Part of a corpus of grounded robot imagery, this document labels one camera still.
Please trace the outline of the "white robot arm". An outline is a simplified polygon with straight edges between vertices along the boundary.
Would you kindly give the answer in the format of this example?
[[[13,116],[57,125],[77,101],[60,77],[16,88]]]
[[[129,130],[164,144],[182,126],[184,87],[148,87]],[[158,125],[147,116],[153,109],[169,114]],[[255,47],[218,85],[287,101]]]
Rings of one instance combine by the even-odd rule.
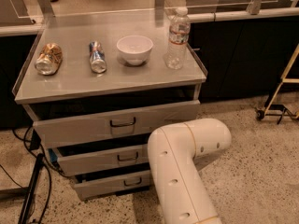
[[[222,224],[198,171],[232,142],[217,119],[166,125],[148,141],[149,165],[165,224]]]

